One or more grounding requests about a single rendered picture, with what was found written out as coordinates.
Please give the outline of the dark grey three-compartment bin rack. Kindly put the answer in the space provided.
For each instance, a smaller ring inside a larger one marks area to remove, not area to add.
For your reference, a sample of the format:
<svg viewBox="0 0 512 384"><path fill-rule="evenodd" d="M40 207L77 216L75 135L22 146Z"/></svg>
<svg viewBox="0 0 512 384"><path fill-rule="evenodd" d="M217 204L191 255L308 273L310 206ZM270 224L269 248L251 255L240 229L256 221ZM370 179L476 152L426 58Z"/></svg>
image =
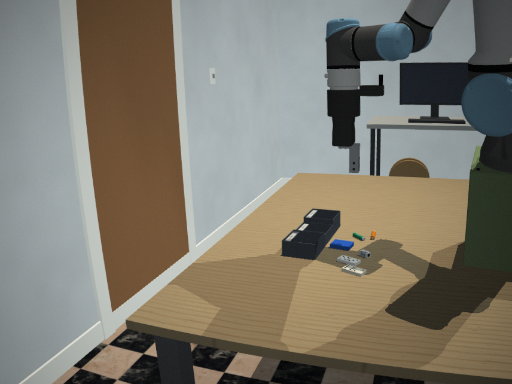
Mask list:
<svg viewBox="0 0 512 384"><path fill-rule="evenodd" d="M340 211L312 208L282 240L282 256L316 260L339 227Z"/></svg>

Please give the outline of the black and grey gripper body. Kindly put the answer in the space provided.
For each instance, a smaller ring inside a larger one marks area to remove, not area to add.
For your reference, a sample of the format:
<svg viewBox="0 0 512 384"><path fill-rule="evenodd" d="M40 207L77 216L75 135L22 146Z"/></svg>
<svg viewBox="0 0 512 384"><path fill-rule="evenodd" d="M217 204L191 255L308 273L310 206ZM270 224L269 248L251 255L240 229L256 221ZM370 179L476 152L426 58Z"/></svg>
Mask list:
<svg viewBox="0 0 512 384"><path fill-rule="evenodd" d="M327 115L332 117L332 146L351 147L355 143L355 117L360 116L360 96L383 96L383 75L379 85L361 86L360 69L327 69ZM359 87L359 90L357 90Z"/></svg>

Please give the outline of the green battery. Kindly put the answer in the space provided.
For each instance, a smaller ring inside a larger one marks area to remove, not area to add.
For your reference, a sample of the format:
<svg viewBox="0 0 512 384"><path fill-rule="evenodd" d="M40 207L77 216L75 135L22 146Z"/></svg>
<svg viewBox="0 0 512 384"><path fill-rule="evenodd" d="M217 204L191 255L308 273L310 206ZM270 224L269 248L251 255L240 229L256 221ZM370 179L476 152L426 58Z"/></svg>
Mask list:
<svg viewBox="0 0 512 384"><path fill-rule="evenodd" d="M363 236L361 236L361 235L359 235L359 234L357 234L357 233L353 233L352 235L353 235L354 237L358 238L358 239L361 239L361 240L365 241L365 237L363 237Z"/></svg>

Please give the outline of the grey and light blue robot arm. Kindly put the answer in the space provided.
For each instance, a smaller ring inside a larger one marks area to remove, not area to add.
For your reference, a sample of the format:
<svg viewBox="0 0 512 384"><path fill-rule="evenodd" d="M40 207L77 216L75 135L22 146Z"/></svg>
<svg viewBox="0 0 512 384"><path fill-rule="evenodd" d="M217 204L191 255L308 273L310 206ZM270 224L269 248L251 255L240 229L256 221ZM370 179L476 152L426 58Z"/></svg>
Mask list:
<svg viewBox="0 0 512 384"><path fill-rule="evenodd" d="M384 25L330 20L327 69L360 69L360 61L403 60L421 51L449 2L411 0L399 22ZM512 173L512 0L473 0L473 11L476 52L468 60L462 112L486 135L481 163Z"/></svg>

